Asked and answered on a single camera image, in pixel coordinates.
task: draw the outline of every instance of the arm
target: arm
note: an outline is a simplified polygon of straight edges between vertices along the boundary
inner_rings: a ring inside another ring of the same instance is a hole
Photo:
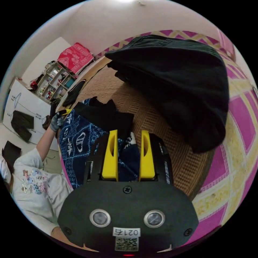
[[[36,148],[38,150],[38,153],[40,154],[42,161],[45,160],[49,152],[49,149],[55,137],[55,134],[56,133],[50,127],[48,127],[48,129],[46,130],[46,132],[43,134],[42,138],[38,142],[38,145]]]
[[[59,127],[63,125],[64,119],[63,117],[58,117],[59,113],[57,113],[51,120],[51,123],[46,130],[46,132],[43,134],[42,138],[38,142],[37,150],[40,154],[40,157],[42,161],[45,160],[50,146],[52,144],[52,141],[55,137],[56,132],[58,131]]]
[[[65,244],[67,244],[67,245],[71,245],[71,246],[73,246],[73,247],[77,247],[77,248],[84,249],[84,250],[88,250],[88,251],[97,252],[97,251],[95,251],[95,250],[92,250],[92,249],[90,249],[90,248],[85,247],[85,245],[84,245],[83,247],[79,247],[79,246],[77,246],[77,245],[71,243],[71,242],[67,239],[67,237],[65,236],[65,234],[62,232],[62,230],[60,229],[60,227],[55,227],[55,228],[53,229],[53,231],[52,231],[52,233],[51,233],[51,237],[53,237],[53,238],[55,238],[55,239],[57,239],[57,240],[59,240],[59,241],[65,243]]]

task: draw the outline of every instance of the yellow tool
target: yellow tool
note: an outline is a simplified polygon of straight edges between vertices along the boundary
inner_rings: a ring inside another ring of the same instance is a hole
[[[117,130],[110,131],[107,148],[102,168],[102,178],[104,180],[118,181],[118,144]],[[152,156],[151,139],[149,132],[142,131],[141,159],[140,159],[140,180],[153,180],[155,178],[155,168]]]
[[[65,115],[68,115],[70,114],[70,112],[72,111],[72,109],[64,109],[64,110],[61,110],[59,111],[59,116],[65,116]]]

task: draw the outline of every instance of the label sticker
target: label sticker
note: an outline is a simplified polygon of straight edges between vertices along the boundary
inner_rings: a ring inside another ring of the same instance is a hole
[[[138,250],[138,237],[116,237],[115,251],[136,252]]]
[[[140,228],[116,228],[113,227],[113,236],[114,237],[140,237],[141,229]]]

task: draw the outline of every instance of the white wall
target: white wall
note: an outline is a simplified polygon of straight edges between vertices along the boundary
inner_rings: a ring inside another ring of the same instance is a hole
[[[217,28],[203,16],[169,0],[91,0],[70,19],[62,37],[98,54],[141,33],[188,30],[219,39]]]
[[[3,119],[3,106],[6,94],[14,76],[21,77],[36,56],[46,46],[62,35],[62,31],[70,18],[77,12],[82,4],[83,3],[75,5],[47,21],[20,48],[7,69],[0,86],[0,121]]]
[[[44,70],[47,63],[57,60],[62,51],[71,45],[62,37],[57,38],[48,46],[46,46],[31,62],[29,67],[22,75],[22,80],[29,84],[31,80],[36,79]]]

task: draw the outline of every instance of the person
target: person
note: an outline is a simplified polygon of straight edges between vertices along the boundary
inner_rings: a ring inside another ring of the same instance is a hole
[[[72,244],[61,231],[57,218],[72,190],[64,176],[42,170],[50,145],[63,123],[63,117],[57,113],[36,148],[19,157],[13,167],[0,156],[0,172],[18,207],[34,226],[66,244],[94,251]]]

